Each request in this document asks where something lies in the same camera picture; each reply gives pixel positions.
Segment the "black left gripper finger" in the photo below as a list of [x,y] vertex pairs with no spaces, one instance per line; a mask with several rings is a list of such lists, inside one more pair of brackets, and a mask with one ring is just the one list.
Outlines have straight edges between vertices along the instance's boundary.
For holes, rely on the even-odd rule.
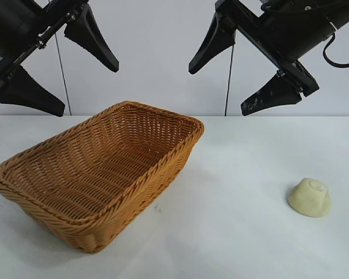
[[25,106],[62,117],[65,104],[40,86],[22,67],[11,76],[10,82],[0,88],[0,103]]
[[64,35],[92,54],[110,71],[119,71],[119,61],[104,40],[89,4],[85,4],[75,20],[67,24]]

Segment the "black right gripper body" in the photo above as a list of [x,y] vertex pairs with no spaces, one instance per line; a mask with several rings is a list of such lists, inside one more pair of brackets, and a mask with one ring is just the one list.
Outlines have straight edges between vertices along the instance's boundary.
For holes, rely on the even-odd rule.
[[330,37],[335,28],[312,1],[272,1],[256,16],[240,1],[217,1],[216,12],[224,30],[242,33],[304,96],[319,89],[299,59]]

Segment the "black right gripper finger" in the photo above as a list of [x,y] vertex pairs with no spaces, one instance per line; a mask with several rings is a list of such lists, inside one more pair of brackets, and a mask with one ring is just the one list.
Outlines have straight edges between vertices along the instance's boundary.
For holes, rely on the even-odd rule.
[[277,106],[295,105],[302,101],[302,86],[288,74],[277,73],[241,104],[243,116]]
[[210,60],[236,43],[236,25],[220,13],[214,13],[207,34],[188,64],[188,72],[195,74]]

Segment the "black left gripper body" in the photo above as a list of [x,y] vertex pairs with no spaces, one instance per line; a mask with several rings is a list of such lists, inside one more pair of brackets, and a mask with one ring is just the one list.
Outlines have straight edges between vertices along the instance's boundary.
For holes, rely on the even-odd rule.
[[88,1],[0,1],[0,88],[15,70],[63,26],[75,20]]

